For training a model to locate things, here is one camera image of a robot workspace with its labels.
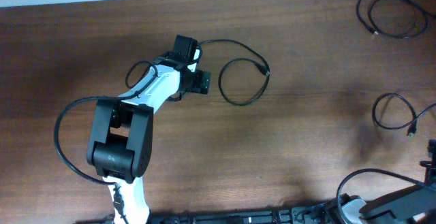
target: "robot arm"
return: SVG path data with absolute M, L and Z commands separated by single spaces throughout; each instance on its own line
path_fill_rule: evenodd
M 149 164 L 153 139 L 153 115 L 177 92 L 207 94 L 211 74 L 196 70 L 197 41 L 178 35 L 173 51 L 153 61 L 157 76 L 138 96 L 122 101 L 98 101 L 87 150 L 87 161 L 109 185 L 117 223 L 146 223 L 149 207 L 145 202 L 142 176 Z M 155 70 L 120 97 L 144 87 Z M 111 133 L 111 128 L 129 128 L 129 136 Z

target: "black cable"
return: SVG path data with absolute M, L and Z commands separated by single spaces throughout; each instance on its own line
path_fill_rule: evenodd
M 126 76 L 125 76 L 125 80 L 124 80 L 124 82 L 125 82 L 125 86 L 127 87 L 127 88 L 129 88 L 129 89 L 131 89 L 131 88 L 133 88 L 133 87 L 135 87 L 142 79 L 143 79 L 143 77 L 145 77 L 145 75 L 147 74 L 147 72 L 149 71 L 149 69 L 150 69 L 150 65 L 142 72 L 142 74 L 141 74 L 141 76 L 140 76 L 140 78 L 138 78 L 138 81 L 136 81 L 136 83 L 135 84 L 133 84 L 133 85 L 129 85 L 129 77 L 130 77 L 130 74 L 132 73 L 132 71 L 133 70 L 135 70 L 135 67 L 137 67 L 139 64 L 142 64 L 142 63 L 144 63 L 144 62 L 142 62 L 142 61 L 138 61 L 137 63 L 135 63 L 132 67 L 130 67 L 130 70 L 127 72 L 127 74 L 126 74 Z
M 254 51 L 253 49 L 251 49 L 250 47 L 248 47 L 248 46 L 246 46 L 245 44 L 240 43 L 240 42 L 238 42 L 238 41 L 236 41 L 236 40 L 233 40 L 233 39 L 211 39 L 211 40 L 205 40 L 205 41 L 203 41 L 203 42 L 200 42 L 200 43 L 198 44 L 198 49 L 200 50 L 200 55 L 199 55 L 199 57 L 198 57 L 196 60 L 200 60 L 200 58 L 201 58 L 202 55 L 203 55 L 203 49 L 202 49 L 202 45 L 203 45 L 203 44 L 210 44 L 210 43 L 217 43 L 217 42 L 227 42 L 227 43 L 238 44 L 239 46 L 242 46 L 243 48 L 247 49 L 249 52 L 253 53 L 255 56 L 257 56 L 257 57 L 258 57 L 258 58 L 263 62 L 263 64 L 261 64 L 261 63 L 258 63 L 258 62 L 256 62 L 256 61 L 251 60 L 251 59 L 248 59 L 248 58 L 237 58 L 237 59 L 233 59 L 233 60 L 231 60 L 230 62 L 228 62 L 227 64 L 225 64 L 225 65 L 223 66 L 223 68 L 222 68 L 221 71 L 219 72 L 219 76 L 218 76 L 218 87 L 219 87 L 219 92 L 221 92 L 221 95 L 223 96 L 223 98 L 224 98 L 228 103 L 230 103 L 230 104 L 232 104 L 232 105 L 235 105 L 235 106 L 247 106 L 247 105 L 250 105 L 250 104 L 252 104 L 253 102 L 257 101 L 257 100 L 258 100 L 258 99 L 263 95 L 263 93 L 265 92 L 266 87 L 268 86 L 268 83 L 269 83 L 269 80 L 270 80 L 270 67 L 269 67 L 269 65 L 268 65 L 268 62 L 265 60 L 265 58 L 264 58 L 262 55 L 260 55 L 259 53 L 257 53 L 257 52 Z M 235 64 L 235 63 L 238 62 L 238 61 L 248 61 L 248 62 L 250 62 L 250 63 L 253 63 L 253 64 L 257 67 L 257 69 L 258 69 L 258 70 L 259 70 L 263 75 L 266 76 L 265 82 L 264 82 L 264 84 L 262 85 L 262 87 L 259 89 L 259 91 L 258 91 L 255 95 L 253 95 L 251 98 L 249 98 L 247 101 L 242 102 L 242 103 L 237 103 L 237 102 L 235 102 L 235 101 L 230 100 L 230 99 L 227 97 L 227 95 L 225 95 L 225 93 L 224 93 L 224 91 L 223 91 L 223 87 L 222 87 L 222 85 L 221 85 L 221 79 L 222 79 L 223 74 L 224 74 L 224 72 L 226 71 L 226 69 L 227 69 L 229 66 Z
M 118 214 L 120 215 L 120 217 L 124 220 L 125 224 L 129 224 L 129 221 L 127 221 L 127 217 L 124 214 L 124 200 L 123 200 L 123 196 L 120 193 L 120 186 L 116 185 L 114 188 L 114 208 L 115 210 L 118 212 Z
M 407 122 L 407 123 L 405 123 L 404 125 L 401 125 L 401 126 L 398 126 L 398 127 L 389 127 L 389 126 L 382 125 L 382 124 L 380 123 L 380 121 L 378 120 L 376 114 L 375 114 L 375 110 L 377 109 L 377 105 L 379 104 L 379 102 L 380 102 L 382 99 L 385 99 L 385 98 L 387 98 L 387 97 L 398 97 L 401 101 L 403 101 L 403 102 L 407 105 L 407 107 L 410 109 L 410 111 L 411 111 L 412 120 L 409 121 L 409 122 Z M 431 108 L 434 108 L 435 106 L 436 106 L 436 103 L 431 104 L 429 107 L 427 107 L 426 109 L 424 109 L 421 113 L 419 113 L 418 115 L 416 115 L 416 112 L 415 112 L 414 108 L 412 107 L 412 105 L 411 105 L 411 104 L 410 104 L 410 103 L 409 103 L 409 102 L 408 102 L 404 97 L 402 97 L 401 95 L 396 94 L 396 93 L 385 93 L 385 94 L 383 94 L 383 95 L 380 95 L 380 96 L 375 100 L 374 105 L 373 105 L 372 115 L 373 115 L 373 120 L 374 120 L 374 122 L 375 122 L 378 126 L 380 126 L 381 128 L 383 128 L 383 129 L 388 129 L 388 130 L 397 130 L 397 129 L 402 129 L 402 128 L 406 128 L 407 126 L 410 126 L 409 129 L 407 130 L 407 135 L 411 137 L 411 136 L 413 136 L 413 135 L 416 133 L 416 131 L 417 131 L 417 129 L 416 129 L 416 124 L 417 124 L 417 122 L 418 122 L 418 119 L 419 119 L 420 117 L 422 117 L 422 116 L 423 116 L 423 115 L 424 115 L 428 110 L 430 110 Z
M 382 0 L 374 0 L 372 2 L 372 4 L 370 4 L 369 8 L 368 8 L 368 12 L 367 12 L 367 16 L 369 19 L 368 23 L 367 21 L 365 21 L 362 16 L 360 15 L 360 3 L 362 2 L 362 0 L 358 0 L 357 5 L 356 5 L 356 14 L 357 14 L 357 18 L 359 19 L 359 21 L 363 24 L 363 26 L 368 29 L 368 31 L 372 34 L 382 34 L 382 35 L 386 35 L 388 37 L 394 37 L 394 38 L 407 38 L 407 37 L 416 37 L 419 34 L 423 33 L 428 25 L 429 25 L 429 18 L 433 17 L 434 19 L 436 19 L 436 14 L 432 14 L 428 11 L 426 11 L 425 9 L 423 9 L 422 7 L 420 7 L 418 4 L 416 4 L 415 2 L 413 2 L 412 0 L 399 0 L 402 1 L 410 6 L 412 6 L 415 10 L 418 10 L 419 12 L 421 12 L 422 17 L 424 18 L 424 26 L 421 30 L 419 30 L 417 33 L 408 35 L 409 31 L 405 32 L 405 33 L 400 33 L 400 34 L 391 34 L 391 33 L 387 33 L 383 30 L 381 30 L 379 28 L 379 26 L 375 23 L 375 21 L 373 20 L 373 15 L 372 15 L 372 11 L 374 6 L 379 3 Z
M 178 97 L 169 97 L 169 98 L 167 98 L 166 101 L 181 101 L 182 98 L 184 98 L 187 94 L 188 94 L 188 92 L 186 92 L 186 91 L 179 92 Z
M 379 169 L 362 169 L 362 170 L 357 170 L 351 174 L 349 174 L 347 177 L 345 177 L 345 179 L 342 180 L 341 184 L 339 184 L 338 190 L 336 192 L 336 201 L 337 201 L 337 206 L 338 206 L 338 211 L 339 211 L 339 215 L 342 217 L 342 219 L 347 223 L 347 224 L 352 224 L 352 222 L 345 216 L 345 213 L 342 210 L 342 205 L 341 205 L 341 201 L 339 199 L 339 197 L 341 196 L 341 192 L 342 192 L 342 188 L 345 185 L 345 183 L 347 183 L 348 180 L 350 180 L 351 178 L 359 175 L 359 174 L 363 174 L 363 173 L 367 173 L 367 172 L 374 172 L 374 173 L 378 173 L 378 174 L 383 174 L 383 175 L 387 175 L 387 176 L 392 176 L 401 180 L 405 180 L 407 182 L 410 182 L 412 184 L 418 185 L 419 187 L 428 189 L 430 191 L 436 191 L 435 188 L 430 187 L 425 185 L 423 182 L 420 182 L 419 180 L 414 180 L 412 178 L 406 177 L 406 176 L 402 176 L 400 174 L 396 174 L 393 172 L 389 172 L 387 170 L 379 170 Z
M 61 157 L 62 161 L 72 170 L 74 171 L 76 174 L 78 174 L 79 176 L 90 180 L 91 182 L 94 183 L 98 183 L 101 185 L 115 185 L 116 182 L 105 182 L 103 180 L 98 180 L 92 176 L 89 176 L 83 172 L 81 172 L 72 162 L 70 162 L 67 157 L 63 154 L 62 150 L 61 150 L 61 145 L 59 144 L 59 128 L 61 127 L 61 121 L 62 118 L 65 116 L 65 114 L 71 110 L 73 107 L 77 106 L 80 103 L 84 103 L 86 101 L 99 101 L 99 100 L 106 100 L 106 101 L 123 101 L 126 99 L 131 99 L 134 98 L 136 96 L 138 96 L 139 94 L 141 94 L 157 77 L 157 68 L 156 66 L 151 63 L 150 61 L 139 61 L 137 62 L 135 65 L 133 65 L 129 72 L 127 73 L 126 76 L 126 83 L 128 80 L 128 77 L 130 75 L 130 73 L 133 71 L 133 69 L 135 69 L 136 66 L 138 66 L 141 63 L 148 63 L 154 70 L 155 73 L 153 74 L 153 77 L 150 79 L 150 81 L 148 81 L 141 89 L 137 90 L 133 95 L 128 95 L 125 97 L 107 97 L 107 96 L 93 96 L 93 97 L 84 97 L 81 99 L 78 99 L 76 101 L 71 102 L 68 106 L 66 106 L 61 113 L 59 114 L 59 116 L 57 117 L 56 120 L 56 124 L 54 125 L 54 146 L 56 147 L 56 150 L 59 154 L 59 156 Z

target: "brown wooden surface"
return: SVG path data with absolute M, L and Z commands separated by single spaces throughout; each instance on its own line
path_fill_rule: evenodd
M 416 0 L 436 12 L 436 0 Z M 265 56 L 271 80 L 244 108 L 217 87 L 237 46 L 204 47 L 209 95 L 165 103 L 155 116 L 153 155 L 144 175 L 153 212 L 222 211 L 294 205 L 334 197 L 350 172 L 380 167 L 422 179 L 419 160 L 436 133 L 435 116 L 418 134 L 374 128 L 375 98 L 398 91 L 421 111 L 436 100 L 435 23 L 415 39 L 373 38 L 355 15 L 356 0 L 117 0 L 0 9 L 0 223 L 73 223 L 111 213 L 106 187 L 70 171 L 52 142 L 69 102 L 123 93 L 140 59 L 171 49 L 176 34 L 237 39 Z M 403 6 L 393 5 L 391 12 Z M 248 97 L 262 84 L 250 65 L 229 69 L 228 94 Z M 94 103 L 62 124 L 65 154 L 85 160 Z M 410 115 L 392 102 L 385 122 Z M 345 188 L 364 198 L 407 186 L 369 174 Z

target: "wooden table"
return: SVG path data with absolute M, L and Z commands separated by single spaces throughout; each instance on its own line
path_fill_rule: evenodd
M 436 12 L 435 0 L 416 0 Z M 435 138 L 436 116 L 418 134 L 374 127 L 371 106 L 401 92 L 419 112 L 436 100 L 436 29 L 413 39 L 371 37 L 357 21 L 357 0 L 116 0 L 0 9 L 0 223 L 73 223 L 111 213 L 108 189 L 70 171 L 52 141 L 59 112 L 89 95 L 126 91 L 124 75 L 141 59 L 170 50 L 177 34 L 236 39 L 271 66 L 264 96 L 226 103 L 217 78 L 230 59 L 251 55 L 230 44 L 204 47 L 208 95 L 165 103 L 155 115 L 153 155 L 144 175 L 153 212 L 293 206 L 333 198 L 363 167 L 423 179 L 419 160 Z M 392 11 L 400 12 L 394 4 Z M 381 14 L 389 21 L 390 14 Z M 263 83 L 249 64 L 223 79 L 243 99 Z M 65 154 L 86 173 L 95 103 L 63 121 Z M 410 119 L 393 101 L 384 121 Z M 407 183 L 367 174 L 344 189 L 371 199 Z

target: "cable connector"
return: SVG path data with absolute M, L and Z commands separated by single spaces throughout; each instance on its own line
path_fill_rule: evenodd
M 377 32 L 373 27 L 367 27 L 367 29 L 372 35 L 374 36 L 379 35 L 379 32 Z
M 114 188 L 114 208 L 120 214 L 121 218 L 124 220 L 126 224 L 128 224 L 126 216 L 124 214 L 124 200 L 123 196 L 120 193 L 120 186 L 116 186 Z
M 407 130 L 407 137 L 413 138 L 417 132 L 416 124 L 412 124 Z
M 270 72 L 268 71 L 268 69 L 265 66 L 260 65 L 258 63 L 256 63 L 255 66 L 258 68 L 258 70 L 260 71 L 261 74 L 264 74 L 267 77 L 270 75 Z

